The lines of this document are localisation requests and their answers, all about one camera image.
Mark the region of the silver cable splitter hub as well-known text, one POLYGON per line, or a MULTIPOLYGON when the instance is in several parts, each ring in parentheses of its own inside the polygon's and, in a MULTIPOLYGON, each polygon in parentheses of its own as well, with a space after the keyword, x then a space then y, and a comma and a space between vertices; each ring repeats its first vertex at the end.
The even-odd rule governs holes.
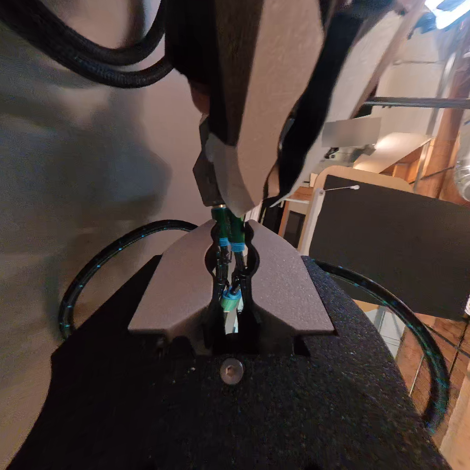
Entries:
POLYGON ((210 131, 209 115, 203 114, 199 123, 201 152, 194 164, 193 175, 206 207, 226 206, 216 176, 216 163, 223 156, 225 145, 210 131))

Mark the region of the black flat board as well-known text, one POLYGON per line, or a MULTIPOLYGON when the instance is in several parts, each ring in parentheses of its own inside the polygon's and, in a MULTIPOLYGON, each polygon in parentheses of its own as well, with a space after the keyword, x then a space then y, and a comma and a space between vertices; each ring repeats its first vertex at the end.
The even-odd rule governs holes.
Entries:
POLYGON ((372 279, 415 313, 464 317, 469 208, 333 175, 324 188, 310 257, 372 279))

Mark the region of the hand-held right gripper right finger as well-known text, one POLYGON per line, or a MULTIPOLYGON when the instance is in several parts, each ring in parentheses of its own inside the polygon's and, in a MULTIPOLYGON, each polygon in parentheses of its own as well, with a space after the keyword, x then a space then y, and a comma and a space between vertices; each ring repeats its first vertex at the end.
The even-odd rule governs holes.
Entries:
POLYGON ((334 326, 300 253, 255 220, 248 221, 258 255, 251 278, 260 343, 289 344, 295 337, 331 335, 334 326))

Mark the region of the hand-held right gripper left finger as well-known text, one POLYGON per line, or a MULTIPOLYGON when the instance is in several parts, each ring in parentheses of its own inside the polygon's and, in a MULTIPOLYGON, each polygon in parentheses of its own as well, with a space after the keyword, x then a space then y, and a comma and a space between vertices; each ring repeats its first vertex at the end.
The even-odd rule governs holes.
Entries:
POLYGON ((128 325, 130 333, 162 334, 169 341, 184 336, 194 348, 205 348, 202 314, 213 290, 205 256, 214 225, 206 221, 163 252, 128 325))

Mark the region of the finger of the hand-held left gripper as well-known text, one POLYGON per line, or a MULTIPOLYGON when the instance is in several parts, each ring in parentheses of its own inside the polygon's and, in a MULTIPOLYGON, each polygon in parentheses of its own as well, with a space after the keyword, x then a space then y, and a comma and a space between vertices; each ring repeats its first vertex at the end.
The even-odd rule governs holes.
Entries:
POLYGON ((214 1, 218 76, 206 154, 223 203, 243 216, 263 199, 285 122, 305 91, 324 32, 314 0, 214 1))
POLYGON ((189 85, 209 131, 237 145, 253 78, 262 0, 168 1, 165 56, 189 85))

